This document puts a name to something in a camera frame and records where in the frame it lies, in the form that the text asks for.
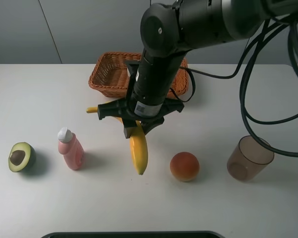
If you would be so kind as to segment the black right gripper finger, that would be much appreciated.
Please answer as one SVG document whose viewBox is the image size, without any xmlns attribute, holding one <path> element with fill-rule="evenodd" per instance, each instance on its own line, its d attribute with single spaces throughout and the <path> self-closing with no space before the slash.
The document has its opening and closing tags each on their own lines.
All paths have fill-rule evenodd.
<svg viewBox="0 0 298 238">
<path fill-rule="evenodd" d="M 143 129 L 143 132 L 145 135 L 147 135 L 151 130 L 153 130 L 155 127 L 160 126 L 164 123 L 164 118 L 159 118 L 155 121 L 151 122 L 141 122 L 141 127 Z"/>
</svg>

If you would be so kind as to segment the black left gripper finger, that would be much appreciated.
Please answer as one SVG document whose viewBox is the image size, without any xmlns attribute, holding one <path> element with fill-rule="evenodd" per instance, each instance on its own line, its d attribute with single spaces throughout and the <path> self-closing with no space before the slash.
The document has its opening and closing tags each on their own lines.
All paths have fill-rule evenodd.
<svg viewBox="0 0 298 238">
<path fill-rule="evenodd" d="M 126 139 L 129 139 L 133 130 L 137 127 L 135 120 L 123 119 L 124 135 Z"/>
</svg>

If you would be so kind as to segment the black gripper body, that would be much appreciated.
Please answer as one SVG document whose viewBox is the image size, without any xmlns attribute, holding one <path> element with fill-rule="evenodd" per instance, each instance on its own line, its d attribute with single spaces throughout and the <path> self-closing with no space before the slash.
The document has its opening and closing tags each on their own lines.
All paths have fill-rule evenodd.
<svg viewBox="0 0 298 238">
<path fill-rule="evenodd" d="M 98 105 L 98 118 L 118 117 L 126 120 L 152 122 L 174 111 L 182 112 L 184 104 L 179 100 L 166 98 L 161 105 L 149 106 L 137 101 L 133 108 L 126 98 Z"/>
</svg>

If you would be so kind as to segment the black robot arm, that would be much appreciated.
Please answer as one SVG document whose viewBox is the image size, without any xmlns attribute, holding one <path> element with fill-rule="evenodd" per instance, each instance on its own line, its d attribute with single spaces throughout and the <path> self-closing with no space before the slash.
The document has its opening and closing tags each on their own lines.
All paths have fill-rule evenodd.
<svg viewBox="0 0 298 238">
<path fill-rule="evenodd" d="M 119 117 L 126 138 L 139 121 L 151 131 L 184 104 L 167 93 L 186 54 L 195 49 L 246 39 L 270 16 L 282 15 L 272 0 L 180 0 L 155 3 L 141 19 L 144 46 L 139 61 L 126 60 L 130 72 L 123 99 L 98 106 L 98 117 Z"/>
</svg>

